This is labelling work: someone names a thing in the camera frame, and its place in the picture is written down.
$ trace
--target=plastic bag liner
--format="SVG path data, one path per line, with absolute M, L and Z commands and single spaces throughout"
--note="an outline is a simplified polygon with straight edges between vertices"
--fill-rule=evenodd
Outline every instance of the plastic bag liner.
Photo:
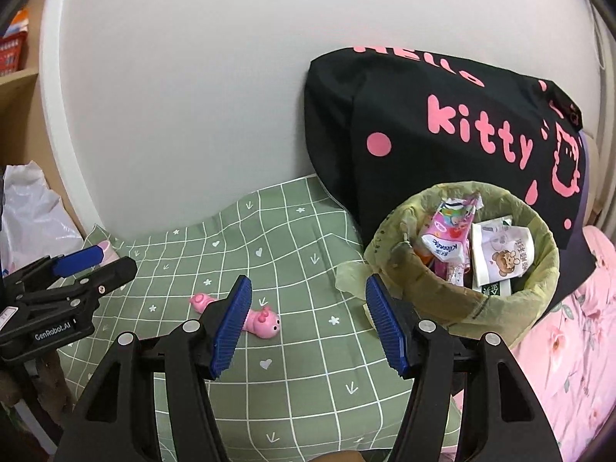
M 509 297 L 485 296 L 451 285 L 423 265 L 403 241 L 413 240 L 426 219 L 445 198 L 481 193 L 484 207 L 474 222 L 513 216 L 513 224 L 531 230 L 535 260 L 528 271 L 512 281 Z M 525 202 L 509 191 L 480 182 L 439 184 L 415 194 L 381 223 L 366 248 L 367 266 L 344 263 L 338 266 L 336 286 L 365 299 L 366 277 L 379 273 L 394 296 L 413 302 L 421 317 L 445 326 L 454 335 L 479 339 L 483 333 L 498 333 L 509 346 L 517 344 L 545 311 L 556 290 L 559 276 L 558 249 L 546 223 Z
M 4 173 L 4 211 L 0 231 L 2 272 L 11 273 L 44 256 L 70 254 L 83 245 L 81 234 L 47 187 L 41 168 L 7 166 Z

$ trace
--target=red plastic basket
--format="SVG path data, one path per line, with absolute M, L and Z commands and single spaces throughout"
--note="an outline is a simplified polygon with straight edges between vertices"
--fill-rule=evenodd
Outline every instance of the red plastic basket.
M 27 36 L 27 31 L 20 31 L 6 38 L 0 38 L 0 76 L 6 76 L 19 69 L 19 56 Z

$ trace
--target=leaf print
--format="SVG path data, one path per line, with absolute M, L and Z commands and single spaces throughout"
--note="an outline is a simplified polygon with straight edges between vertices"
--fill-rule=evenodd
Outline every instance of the leaf print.
M 562 310 L 565 311 L 565 314 L 570 320 L 575 319 L 574 312 L 571 310 L 571 308 L 567 304 L 562 305 Z

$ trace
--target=blue gripper pad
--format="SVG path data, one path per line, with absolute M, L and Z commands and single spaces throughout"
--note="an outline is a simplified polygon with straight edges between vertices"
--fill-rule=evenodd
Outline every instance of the blue gripper pad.
M 99 265 L 101 262 L 103 262 L 103 249 L 98 245 L 94 245 L 85 250 L 79 250 L 74 254 L 59 258 L 55 261 L 53 272 L 56 276 L 68 278 L 73 276 L 73 274 L 81 273 L 85 269 Z
M 405 337 L 390 305 L 390 296 L 383 282 L 372 275 L 366 281 L 366 302 L 377 328 L 389 366 L 405 376 L 409 370 L 405 353 Z
M 248 316 L 253 301 L 253 284 L 247 277 L 238 278 L 227 301 L 230 301 L 229 307 L 214 336 L 214 351 L 209 366 L 213 378 L 218 378 L 231 365 L 239 334 Z

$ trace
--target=pink pig toy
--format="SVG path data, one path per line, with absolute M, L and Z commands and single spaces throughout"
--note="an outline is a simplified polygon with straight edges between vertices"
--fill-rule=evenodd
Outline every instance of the pink pig toy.
M 198 313 L 205 311 L 210 302 L 217 299 L 207 294 L 195 294 L 190 298 L 190 304 Z M 253 333 L 262 339 L 271 339 L 280 332 L 280 317 L 269 305 L 260 311 L 248 311 L 242 330 Z

